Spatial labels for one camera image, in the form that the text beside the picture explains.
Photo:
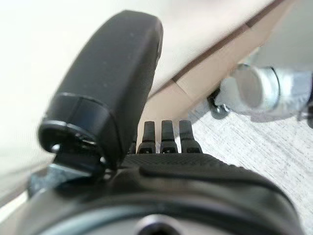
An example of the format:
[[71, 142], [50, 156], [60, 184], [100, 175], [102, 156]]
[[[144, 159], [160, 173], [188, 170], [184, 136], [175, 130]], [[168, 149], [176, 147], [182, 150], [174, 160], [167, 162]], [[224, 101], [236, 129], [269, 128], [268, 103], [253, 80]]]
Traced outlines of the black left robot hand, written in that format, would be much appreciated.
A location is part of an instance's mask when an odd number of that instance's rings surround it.
[[162, 48], [161, 21], [122, 11], [90, 38], [38, 129], [55, 154], [31, 176], [17, 235], [301, 235], [294, 205], [267, 178], [204, 154], [191, 123], [137, 126]]

